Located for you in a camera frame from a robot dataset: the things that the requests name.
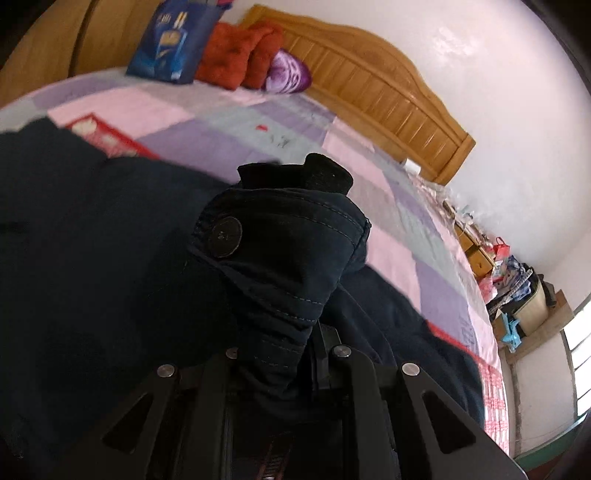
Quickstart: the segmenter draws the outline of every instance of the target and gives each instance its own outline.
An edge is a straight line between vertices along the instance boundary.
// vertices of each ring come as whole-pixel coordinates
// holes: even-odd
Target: cushion
[[[236,90],[243,82],[248,59],[261,38],[272,28],[244,30],[220,22],[213,29],[195,74],[197,80]]]
[[[242,86],[259,90],[265,84],[273,58],[283,45],[283,27],[268,20],[261,20],[248,30],[263,30],[266,33],[248,59],[248,68]]]
[[[265,81],[269,93],[298,93],[312,85],[312,75],[304,62],[283,48],[277,53]]]

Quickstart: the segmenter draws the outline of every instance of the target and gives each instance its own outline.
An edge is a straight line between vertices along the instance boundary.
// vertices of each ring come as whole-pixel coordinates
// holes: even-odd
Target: wooden bed frame
[[[0,106],[52,82],[126,66],[159,0],[57,0],[0,70]],[[397,48],[364,30],[256,5],[242,25],[284,27],[284,48],[313,74],[307,91],[395,160],[410,158],[427,180],[446,184],[473,138]]]

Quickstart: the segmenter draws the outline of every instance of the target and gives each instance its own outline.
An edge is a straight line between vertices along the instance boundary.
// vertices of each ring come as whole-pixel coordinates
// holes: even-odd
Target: jacket sleeve
[[[322,155],[239,172],[242,184],[200,215],[189,251],[227,282],[244,375],[287,400],[313,325],[343,272],[365,260],[371,225],[345,196],[349,173]]]

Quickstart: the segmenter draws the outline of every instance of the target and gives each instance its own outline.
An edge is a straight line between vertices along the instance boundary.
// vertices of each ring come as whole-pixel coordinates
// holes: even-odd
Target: white wall
[[[548,281],[562,289],[573,310],[587,298],[591,293],[591,229],[548,272]]]
[[[402,50],[476,140],[451,188],[520,259],[548,271],[591,226],[591,96],[521,1],[259,2],[364,28]],[[253,3],[236,0],[225,20]]]
[[[572,376],[560,334],[519,360],[521,443],[525,453],[565,431],[574,421]]]

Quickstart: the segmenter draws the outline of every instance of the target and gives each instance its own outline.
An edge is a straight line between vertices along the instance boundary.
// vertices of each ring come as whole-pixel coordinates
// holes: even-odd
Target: black mount
[[[320,324],[308,347],[313,401],[338,406],[341,415],[345,478],[396,478],[396,452],[404,480],[527,480],[418,366],[376,365]],[[234,412],[248,395],[236,360],[223,353],[197,367],[161,367],[73,448],[50,479],[230,480]],[[286,464],[285,455],[269,451],[256,479],[289,478]]]

